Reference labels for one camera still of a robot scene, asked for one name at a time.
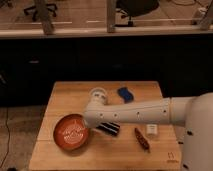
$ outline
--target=wooden tabletop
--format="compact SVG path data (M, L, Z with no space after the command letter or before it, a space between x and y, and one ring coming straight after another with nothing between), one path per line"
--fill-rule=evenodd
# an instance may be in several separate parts
M179 170L180 148L171 125L159 125L158 136L148 137L145 125L120 124L117 137L91 129L89 140L81 148L62 151L53 140L56 123L65 115L82 114L90 90L103 87L109 104L123 104L117 89L126 86L134 101L162 98L157 82L56 82L49 99L41 129L34 147L29 169L34 170ZM137 142L134 128L147 138L151 152L145 152Z

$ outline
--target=sausage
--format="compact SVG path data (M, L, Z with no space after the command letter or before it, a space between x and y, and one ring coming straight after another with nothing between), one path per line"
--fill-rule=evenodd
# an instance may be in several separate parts
M141 132L138 130L138 128L135 128L135 136L136 136L138 142L140 143L141 147L145 151L150 152L150 145L149 145L148 141L143 137Z

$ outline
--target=chair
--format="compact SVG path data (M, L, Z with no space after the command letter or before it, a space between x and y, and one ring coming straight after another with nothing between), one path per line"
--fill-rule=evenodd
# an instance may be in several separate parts
M8 6L9 8L12 8L12 7L13 7L13 4L12 4L11 0L0 0L0 8L1 8L4 4L7 4L7 6Z
M56 10L58 9L57 8L57 6L56 6L56 4L54 4L54 3L47 3L46 4L46 7L47 7L47 10L48 11L50 11L50 12L52 12L53 13L53 17L56 17L57 15L56 15ZM32 20L33 21L36 21L37 19L36 19L36 16L37 16L37 14L38 14L38 11L36 10L36 6L35 5L33 5L33 6L31 6L31 7L28 7L28 8L25 8L24 9L24 14L25 15L29 15L29 11L31 11L31 10L35 10L34 11L34 13L33 13L33 17L32 17Z
M158 0L117 0L117 12L122 13L121 18L129 17L128 24L116 24L117 27L134 26L132 17L147 14L159 7Z

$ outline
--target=blue sponge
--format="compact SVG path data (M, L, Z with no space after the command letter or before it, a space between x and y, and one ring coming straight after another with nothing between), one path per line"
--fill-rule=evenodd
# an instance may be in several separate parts
M129 90L127 89L127 87L121 87L117 90L118 94L120 97L122 97L124 99L124 103L128 103L134 100L134 96L131 92L129 92Z

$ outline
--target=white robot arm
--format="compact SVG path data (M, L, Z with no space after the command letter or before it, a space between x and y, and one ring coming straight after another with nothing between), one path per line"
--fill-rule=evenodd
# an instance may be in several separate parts
M184 125L181 171L213 171L213 93L107 105L106 91L95 88L84 122L90 128L102 122Z

